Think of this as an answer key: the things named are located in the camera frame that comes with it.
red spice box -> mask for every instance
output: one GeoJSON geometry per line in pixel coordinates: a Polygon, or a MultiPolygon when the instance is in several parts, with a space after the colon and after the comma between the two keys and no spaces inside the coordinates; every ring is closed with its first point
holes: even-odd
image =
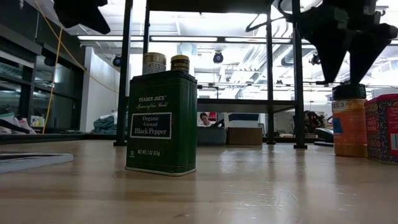
{"type": "Polygon", "coordinates": [[[368,159],[398,164],[398,94],[365,102],[368,159]]]}

yellow cable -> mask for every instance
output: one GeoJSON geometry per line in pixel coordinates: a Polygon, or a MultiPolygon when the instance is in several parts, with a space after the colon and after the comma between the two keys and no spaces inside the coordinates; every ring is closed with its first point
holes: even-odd
{"type": "MultiPolygon", "coordinates": [[[[60,30],[60,40],[62,37],[62,28],[60,30]]],[[[58,41],[58,48],[57,48],[57,55],[55,56],[55,66],[54,66],[54,71],[52,74],[52,82],[51,82],[51,92],[50,92],[50,99],[49,99],[49,106],[47,107],[47,115],[45,115],[45,121],[44,121],[44,127],[43,127],[43,132],[42,134],[44,134],[45,131],[45,127],[47,126],[47,122],[49,121],[49,114],[50,114],[50,108],[51,108],[51,101],[52,101],[52,97],[53,97],[53,91],[54,91],[54,83],[55,83],[55,74],[57,72],[57,65],[58,65],[58,58],[60,55],[60,48],[61,48],[61,41],[58,41]]]]}
{"type": "Polygon", "coordinates": [[[74,58],[74,56],[69,52],[69,50],[67,49],[67,47],[66,47],[66,46],[63,44],[63,42],[61,41],[61,38],[60,38],[60,37],[57,35],[57,33],[54,31],[54,29],[53,29],[53,27],[51,26],[49,20],[48,20],[48,19],[46,18],[46,16],[44,15],[42,8],[39,6],[37,0],[35,0],[35,3],[36,3],[37,8],[38,8],[39,11],[40,11],[40,14],[43,16],[45,22],[46,22],[47,25],[50,27],[52,33],[53,33],[54,36],[58,39],[58,41],[61,43],[62,47],[65,49],[65,51],[68,53],[68,55],[73,59],[73,61],[75,61],[75,63],[76,63],[85,73],[87,73],[87,75],[89,75],[90,78],[92,78],[92,79],[93,79],[94,81],[96,81],[98,84],[100,84],[101,86],[103,86],[103,87],[105,87],[105,88],[107,88],[107,89],[109,89],[109,90],[111,90],[111,91],[113,91],[113,92],[115,92],[115,93],[119,93],[119,92],[117,92],[117,91],[115,91],[115,90],[112,90],[111,88],[107,87],[106,85],[102,84],[102,83],[101,83],[100,81],[98,81],[95,77],[91,76],[90,73],[87,71],[87,69],[86,69],[84,66],[82,66],[82,65],[74,58]]]}

person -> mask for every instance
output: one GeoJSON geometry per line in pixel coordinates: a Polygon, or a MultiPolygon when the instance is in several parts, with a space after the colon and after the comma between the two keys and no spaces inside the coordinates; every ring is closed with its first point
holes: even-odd
{"type": "Polygon", "coordinates": [[[207,116],[206,113],[200,113],[200,120],[201,120],[200,126],[202,127],[210,127],[215,123],[214,121],[209,121],[209,117],[207,116]]]}

green tin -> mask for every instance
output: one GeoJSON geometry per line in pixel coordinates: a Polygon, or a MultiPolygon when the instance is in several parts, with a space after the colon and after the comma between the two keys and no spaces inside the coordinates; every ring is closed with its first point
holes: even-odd
{"type": "Polygon", "coordinates": [[[196,171],[197,81],[178,71],[130,81],[126,169],[180,176],[196,171]]]}

gold lid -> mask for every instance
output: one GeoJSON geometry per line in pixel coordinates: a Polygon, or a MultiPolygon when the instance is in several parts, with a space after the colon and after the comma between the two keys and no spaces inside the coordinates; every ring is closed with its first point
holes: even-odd
{"type": "Polygon", "coordinates": [[[144,63],[159,62],[166,64],[166,56],[157,52],[148,52],[144,54],[144,63]]]}
{"type": "Polygon", "coordinates": [[[172,57],[172,60],[189,60],[189,57],[186,55],[176,55],[172,57]]]}

